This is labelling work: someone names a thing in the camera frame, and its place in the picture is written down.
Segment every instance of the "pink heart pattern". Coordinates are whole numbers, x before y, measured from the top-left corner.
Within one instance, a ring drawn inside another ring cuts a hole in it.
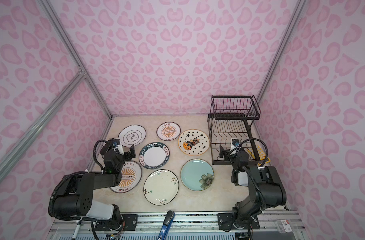
[[[0,1],[0,159],[77,71],[35,1]]]
[[[257,128],[313,240],[365,239],[363,36],[364,1],[311,0],[260,103]]]
[[[207,113],[211,95],[257,95],[295,7],[294,0],[118,2],[52,3],[113,114]],[[73,27],[76,19],[84,24]]]
[[[4,115],[19,118],[15,108],[5,109]],[[60,121],[65,116],[78,124],[75,132],[72,124]],[[22,239],[46,236],[54,220],[47,213],[53,188],[65,174],[85,170],[106,123],[91,90],[81,82],[0,184],[0,239],[10,239],[11,235]]]

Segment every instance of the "plate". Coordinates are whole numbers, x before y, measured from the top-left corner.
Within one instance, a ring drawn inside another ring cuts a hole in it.
[[[123,177],[120,184],[110,189],[117,193],[124,193],[132,190],[141,179],[142,171],[141,166],[135,161],[126,161],[123,169],[121,170]]]
[[[151,204],[165,205],[170,203],[179,190],[179,180],[169,170],[153,172],[144,183],[145,198]]]
[[[201,159],[187,161],[181,169],[180,176],[182,183],[193,191],[207,189],[214,179],[212,166]]]
[[[137,146],[144,141],[146,134],[147,131],[140,125],[130,125],[120,132],[118,139],[124,147],[130,147],[132,144]]]
[[[183,153],[198,156],[208,150],[209,142],[208,136],[203,131],[190,129],[180,135],[178,144]]]
[[[146,169],[159,168],[169,160],[169,148],[161,142],[150,143],[141,149],[138,159]]]
[[[157,128],[157,137],[164,141],[171,141],[180,135],[180,126],[175,122],[164,122]]]

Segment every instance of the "dish rack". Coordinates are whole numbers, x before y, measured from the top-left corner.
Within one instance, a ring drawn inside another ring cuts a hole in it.
[[[212,96],[208,128],[212,165],[231,165],[230,161],[220,158],[220,145],[230,149],[231,138],[240,142],[253,138],[250,127],[260,119],[260,107],[255,96],[220,95]],[[243,144],[250,155],[249,161],[260,161],[255,141]]]

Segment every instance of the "blue clamp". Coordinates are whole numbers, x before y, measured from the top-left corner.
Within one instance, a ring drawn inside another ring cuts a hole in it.
[[[169,229],[171,228],[173,219],[175,217],[175,213],[173,211],[168,211],[165,215],[165,219],[163,222],[163,226],[161,227],[160,234],[157,237],[157,240],[165,240],[166,235],[169,232]]]

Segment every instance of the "plate with black stars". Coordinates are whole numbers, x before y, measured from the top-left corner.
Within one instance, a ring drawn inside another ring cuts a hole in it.
[[[198,156],[209,149],[209,138],[200,130],[190,129],[181,133],[178,138],[180,150],[186,155]]]

